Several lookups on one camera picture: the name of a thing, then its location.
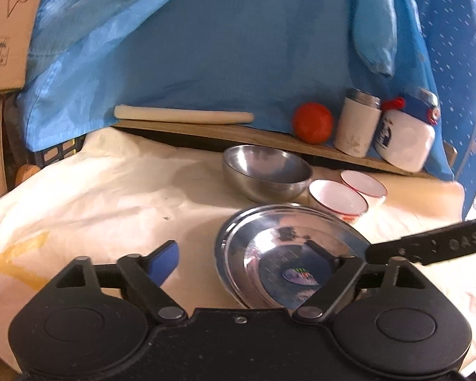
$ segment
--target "rolling pin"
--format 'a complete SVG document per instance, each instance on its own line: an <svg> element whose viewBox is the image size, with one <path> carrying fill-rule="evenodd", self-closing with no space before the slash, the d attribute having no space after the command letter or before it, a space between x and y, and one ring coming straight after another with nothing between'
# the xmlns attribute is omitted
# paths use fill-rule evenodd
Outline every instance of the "rolling pin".
<svg viewBox="0 0 476 381"><path fill-rule="evenodd" d="M126 120L199 124L235 124L254 121L254 115L246 111L161 109L125 104L115 106L115 117Z"/></svg>

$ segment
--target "wooden board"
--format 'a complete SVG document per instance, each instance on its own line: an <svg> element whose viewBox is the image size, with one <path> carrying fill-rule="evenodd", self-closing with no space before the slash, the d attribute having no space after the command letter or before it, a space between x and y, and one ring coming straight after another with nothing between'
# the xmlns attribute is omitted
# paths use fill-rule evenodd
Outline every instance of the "wooden board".
<svg viewBox="0 0 476 381"><path fill-rule="evenodd" d="M312 156L320 156L328 159L356 164L367 168L388 171L406 176L431 177L427 172L409 173L399 169L382 159L371 157L353 157L339 150L324 145L308 145L297 138L284 133L253 129L251 127L234 124L188 124L188 123L164 123L143 120L120 120L115 127L153 130L160 132L178 133L228 140L250 145L269 146L290 152L303 153Z"/></svg>

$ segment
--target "red tomato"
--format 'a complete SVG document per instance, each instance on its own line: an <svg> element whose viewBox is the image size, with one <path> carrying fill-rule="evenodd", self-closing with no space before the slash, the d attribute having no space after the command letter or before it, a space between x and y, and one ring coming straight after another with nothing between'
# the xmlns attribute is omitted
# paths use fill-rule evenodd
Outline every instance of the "red tomato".
<svg viewBox="0 0 476 381"><path fill-rule="evenodd" d="M317 145L330 138L334 118L322 104L305 103L295 111L292 125L296 137L310 145Z"/></svg>

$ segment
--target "yellow stain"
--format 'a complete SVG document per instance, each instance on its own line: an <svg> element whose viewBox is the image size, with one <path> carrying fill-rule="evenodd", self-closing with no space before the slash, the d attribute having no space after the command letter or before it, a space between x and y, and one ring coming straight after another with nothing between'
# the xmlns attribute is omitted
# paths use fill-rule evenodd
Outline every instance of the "yellow stain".
<svg viewBox="0 0 476 381"><path fill-rule="evenodd" d="M23 282L25 285L32 288L34 291L40 291L40 289L48 283L48 279L43 278L29 271L26 268L13 264L13 260L24 253L34 251L42 248L48 239L49 232L43 231L40 234L25 239L21 242L16 242L14 245L9 246L5 251L0 253L0 274L10 276Z"/></svg>

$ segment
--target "metal lid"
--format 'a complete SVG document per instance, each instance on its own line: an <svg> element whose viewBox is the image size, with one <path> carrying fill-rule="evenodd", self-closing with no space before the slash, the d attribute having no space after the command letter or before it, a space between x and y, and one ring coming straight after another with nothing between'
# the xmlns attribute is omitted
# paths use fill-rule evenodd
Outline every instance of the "metal lid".
<svg viewBox="0 0 476 381"><path fill-rule="evenodd" d="M221 281L240 304L294 310L333 274L337 257L364 258L368 247L358 231L336 217L298 204L270 204L225 222L215 259Z"/></svg>
<svg viewBox="0 0 476 381"><path fill-rule="evenodd" d="M381 107L381 100L378 97L374 97L371 94L358 89L347 89L346 96L351 100L374 109L379 109Z"/></svg>
<svg viewBox="0 0 476 381"><path fill-rule="evenodd" d="M437 96L427 89L420 89L418 92L418 98L429 106L439 107Z"/></svg>

